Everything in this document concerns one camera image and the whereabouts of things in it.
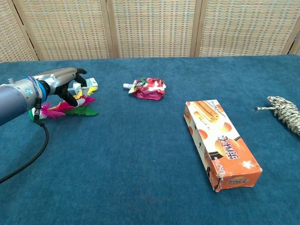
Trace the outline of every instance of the wicker panel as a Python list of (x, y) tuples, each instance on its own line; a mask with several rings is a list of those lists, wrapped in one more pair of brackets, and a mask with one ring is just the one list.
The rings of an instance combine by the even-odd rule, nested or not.
[(280, 54), (299, 0), (208, 0), (200, 56)]
[(195, 0), (112, 0), (120, 57), (189, 56)]
[(34, 60), (6, 0), (0, 0), (0, 62)]
[(100, 0), (19, 0), (45, 60), (108, 58)]

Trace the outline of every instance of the robotic hand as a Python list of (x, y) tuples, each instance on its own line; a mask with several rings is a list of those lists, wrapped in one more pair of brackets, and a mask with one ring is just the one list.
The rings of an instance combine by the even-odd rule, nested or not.
[(46, 71), (17, 82), (9, 79), (10, 84), (0, 85), (0, 126), (34, 107), (38, 117), (41, 104), (49, 95), (58, 95), (73, 107), (82, 105), (83, 102), (78, 102), (68, 92), (72, 80), (82, 87), (87, 86), (80, 74), (86, 74), (86, 71), (69, 67)]

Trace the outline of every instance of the cardboard box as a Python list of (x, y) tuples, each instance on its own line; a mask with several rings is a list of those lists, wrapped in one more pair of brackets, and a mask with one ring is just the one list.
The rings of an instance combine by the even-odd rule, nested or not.
[[(86, 81), (86, 88), (89, 89), (91, 87), (95, 87), (95, 88), (98, 88), (98, 84), (95, 80), (95, 78), (89, 78), (89, 79), (85, 79)], [(77, 83), (77, 82), (74, 82), (73, 83), (73, 88), (69, 88), (68, 90), (73, 90), (75, 91), (75, 94), (78, 94), (78, 92), (81, 90), (81, 84)]]
[(263, 170), (217, 100), (186, 102), (184, 118), (216, 192), (255, 185)]

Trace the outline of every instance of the blue tablecloth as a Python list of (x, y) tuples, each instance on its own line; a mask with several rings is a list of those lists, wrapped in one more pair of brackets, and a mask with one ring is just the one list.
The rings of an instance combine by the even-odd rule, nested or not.
[[(1, 63), (0, 83), (63, 67), (95, 77), (99, 113), (44, 120), (43, 155), (0, 185), (0, 224), (299, 224), (300, 138), (253, 110), (276, 95), (300, 106), (299, 56)], [(165, 79), (161, 101), (123, 89), (143, 76)], [(255, 187), (212, 190), (183, 118), (186, 101), (205, 99), (221, 103), (262, 167)], [(0, 131), (2, 177), (45, 134), (27, 113)]]

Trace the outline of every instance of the packaging image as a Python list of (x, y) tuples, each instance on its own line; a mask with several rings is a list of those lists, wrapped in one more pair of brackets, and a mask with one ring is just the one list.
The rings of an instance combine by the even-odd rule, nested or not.
[(263, 170), (217, 100), (186, 102), (184, 118), (216, 192), (255, 185)]

